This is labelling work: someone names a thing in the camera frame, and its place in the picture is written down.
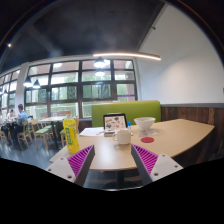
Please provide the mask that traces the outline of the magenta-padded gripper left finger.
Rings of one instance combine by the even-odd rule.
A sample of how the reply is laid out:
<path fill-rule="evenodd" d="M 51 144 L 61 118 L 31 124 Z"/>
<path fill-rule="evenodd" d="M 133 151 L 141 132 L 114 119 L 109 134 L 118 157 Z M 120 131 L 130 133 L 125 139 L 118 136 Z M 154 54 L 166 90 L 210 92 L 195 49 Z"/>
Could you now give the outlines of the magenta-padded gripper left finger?
<path fill-rule="evenodd" d="M 94 156 L 93 145 L 74 154 L 70 154 L 64 147 L 52 158 L 53 163 L 47 168 L 47 171 L 76 185 L 83 186 Z"/>

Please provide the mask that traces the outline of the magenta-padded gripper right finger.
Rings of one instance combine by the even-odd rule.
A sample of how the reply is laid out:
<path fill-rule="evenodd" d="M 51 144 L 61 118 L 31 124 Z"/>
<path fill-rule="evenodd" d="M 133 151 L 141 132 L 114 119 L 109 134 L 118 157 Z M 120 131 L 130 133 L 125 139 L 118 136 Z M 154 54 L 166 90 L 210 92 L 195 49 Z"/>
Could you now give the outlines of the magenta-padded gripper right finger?
<path fill-rule="evenodd" d="M 138 145 L 131 146 L 131 154 L 143 185 L 150 184 L 182 169 L 182 166 L 168 155 L 157 155 Z"/>

